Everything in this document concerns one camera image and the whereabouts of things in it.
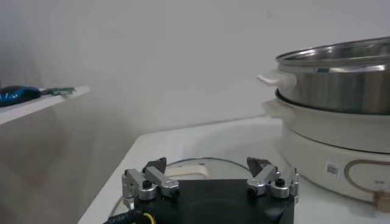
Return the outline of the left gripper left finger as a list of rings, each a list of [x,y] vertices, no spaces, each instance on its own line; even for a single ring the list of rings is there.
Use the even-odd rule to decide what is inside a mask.
[[[122,174],[122,201],[129,209],[135,207],[135,199],[151,201],[157,198],[157,192],[164,198],[176,199],[180,195],[177,180],[165,175],[167,160],[165,157],[149,161],[141,172],[126,169]]]

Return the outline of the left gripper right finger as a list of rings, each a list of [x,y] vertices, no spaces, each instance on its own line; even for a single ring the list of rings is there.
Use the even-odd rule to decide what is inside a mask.
[[[252,177],[246,181],[248,191],[255,197],[266,193],[277,199],[292,197],[299,201],[299,173],[293,166],[279,170],[266,159],[247,158],[247,165]]]

